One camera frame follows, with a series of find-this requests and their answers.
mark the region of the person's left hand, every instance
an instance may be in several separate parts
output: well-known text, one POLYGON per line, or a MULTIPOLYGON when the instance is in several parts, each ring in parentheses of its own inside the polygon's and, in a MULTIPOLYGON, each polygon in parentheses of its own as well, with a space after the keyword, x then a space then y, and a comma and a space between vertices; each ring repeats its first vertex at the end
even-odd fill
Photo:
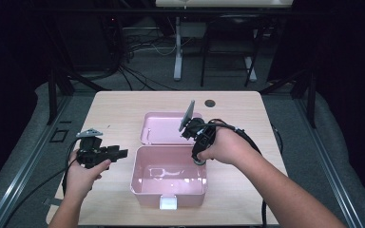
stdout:
MULTIPOLYGON (((71 153, 69 162, 76 159, 76 151, 71 153)), ((77 161, 72 162, 67 171, 67 192, 65 197, 70 196, 74 200, 82 201, 91 190, 93 182, 100 179, 102 177, 100 174, 110 165, 111 160, 105 160, 90 169, 86 169, 77 161)))

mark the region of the pink box lid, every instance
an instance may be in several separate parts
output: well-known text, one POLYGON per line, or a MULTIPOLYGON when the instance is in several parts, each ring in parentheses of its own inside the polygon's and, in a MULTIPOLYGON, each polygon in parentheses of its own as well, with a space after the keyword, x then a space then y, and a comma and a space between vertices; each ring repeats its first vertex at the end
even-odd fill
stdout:
MULTIPOLYGON (((146 145, 190 145, 193 139, 187 140, 179 132, 183 112, 148 112, 144 115, 144 124, 141 133, 141 142, 146 145)), ((200 113, 194 112, 193 117, 201 118, 200 113)))

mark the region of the black curtain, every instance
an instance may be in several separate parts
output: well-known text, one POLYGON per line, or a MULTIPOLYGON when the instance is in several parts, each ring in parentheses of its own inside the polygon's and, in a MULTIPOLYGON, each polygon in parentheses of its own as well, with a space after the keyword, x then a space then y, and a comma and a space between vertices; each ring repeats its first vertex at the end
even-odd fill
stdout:
POLYGON ((294 10, 333 10, 328 21, 289 20, 268 80, 319 69, 317 92, 343 132, 349 162, 365 186, 365 1, 296 0, 294 10))
POLYGON ((0 1, 0 170, 37 104, 35 88, 47 81, 40 42, 19 3, 0 1))

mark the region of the forearm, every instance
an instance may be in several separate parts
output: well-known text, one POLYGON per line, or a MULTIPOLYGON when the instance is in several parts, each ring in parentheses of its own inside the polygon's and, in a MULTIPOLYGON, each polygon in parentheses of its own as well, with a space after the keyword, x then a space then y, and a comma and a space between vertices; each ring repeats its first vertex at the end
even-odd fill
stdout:
POLYGON ((318 200, 260 154, 243 153, 243 157, 235 165, 254 184, 282 227, 344 227, 318 200))
POLYGON ((49 223, 49 227, 77 227, 82 201, 79 199, 64 198, 49 223))

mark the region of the chair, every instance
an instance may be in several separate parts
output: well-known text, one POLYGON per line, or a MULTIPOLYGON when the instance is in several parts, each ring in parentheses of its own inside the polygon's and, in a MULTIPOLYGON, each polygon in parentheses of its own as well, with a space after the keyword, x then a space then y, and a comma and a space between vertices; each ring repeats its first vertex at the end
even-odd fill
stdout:
POLYGON ((269 17, 254 14, 228 14, 210 21, 203 36, 201 86, 206 69, 247 70, 245 86, 248 86, 257 59, 259 43, 271 24, 272 20, 269 17), (206 67, 206 59, 211 54, 240 55, 245 67, 206 67))

